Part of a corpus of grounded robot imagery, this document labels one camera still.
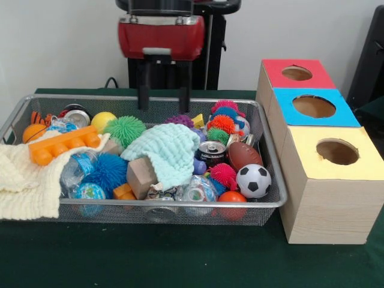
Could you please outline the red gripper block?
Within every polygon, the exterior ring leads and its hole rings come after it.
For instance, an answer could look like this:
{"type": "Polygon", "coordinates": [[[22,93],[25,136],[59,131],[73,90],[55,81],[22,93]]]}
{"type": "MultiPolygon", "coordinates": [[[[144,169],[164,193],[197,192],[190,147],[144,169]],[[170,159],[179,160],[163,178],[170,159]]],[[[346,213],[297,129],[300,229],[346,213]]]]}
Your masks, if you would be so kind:
{"type": "MultiPolygon", "coordinates": [[[[118,38],[126,58],[141,59],[137,65],[139,110],[149,109],[149,91],[157,78],[157,56],[169,55],[172,60],[194,60],[199,57],[205,39],[205,21],[202,16],[185,17],[177,24],[169,17],[166,25],[142,23],[147,17],[138,17],[137,23],[128,19],[118,24],[118,38]]],[[[179,88],[179,112],[189,112],[192,83],[192,62],[171,61],[167,68],[167,87],[179,88]]]]}

